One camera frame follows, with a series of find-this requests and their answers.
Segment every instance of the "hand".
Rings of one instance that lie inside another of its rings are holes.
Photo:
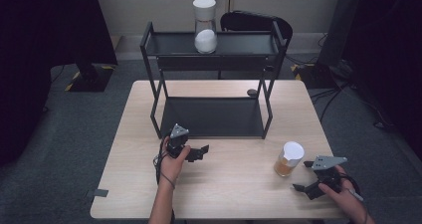
[[[177,158],[172,158],[167,153],[167,143],[170,140],[170,137],[166,137],[164,142],[162,143],[162,150],[163,150],[163,158],[161,161],[161,175],[164,175],[172,184],[175,184],[177,177],[179,176],[184,159],[186,158],[187,154],[189,154],[190,146],[186,145],[182,151],[180,152]]]
[[[335,168],[339,173],[345,174],[342,167],[337,165]],[[330,197],[338,205],[338,207],[354,221],[354,223],[375,223],[367,213],[365,206],[350,193],[350,190],[354,190],[354,187],[349,180],[345,178],[341,179],[341,191],[339,193],[336,193],[323,183],[320,183],[318,187],[322,192]]]

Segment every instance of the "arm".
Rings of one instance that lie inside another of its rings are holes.
[[[340,166],[336,166],[336,169],[340,173],[345,173],[344,169]],[[339,193],[336,193],[323,183],[320,183],[318,187],[330,197],[355,224],[375,224],[375,221],[369,216],[366,207],[350,193],[349,190],[354,190],[354,188],[349,180],[341,180],[341,191]]]
[[[167,145],[169,137],[167,137],[163,145]],[[190,151],[190,146],[185,146],[180,155],[174,159],[163,154],[161,162],[161,173],[158,182],[158,189],[155,195],[154,204],[152,206],[149,222],[152,224],[168,224],[171,221],[173,190],[176,179],[182,170],[185,157]]]

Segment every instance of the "clear cup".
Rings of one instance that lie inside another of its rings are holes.
[[[289,176],[305,155],[304,148],[294,141],[288,141],[283,147],[274,170],[280,176]]]

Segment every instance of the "black chair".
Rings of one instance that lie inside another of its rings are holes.
[[[293,29],[282,18],[246,11],[232,11],[223,14],[220,19],[220,26],[222,31],[272,31],[273,21],[276,21],[279,25],[287,49],[292,40]],[[280,70],[278,69],[276,78],[279,76]],[[218,71],[218,79],[221,79],[221,71]]]

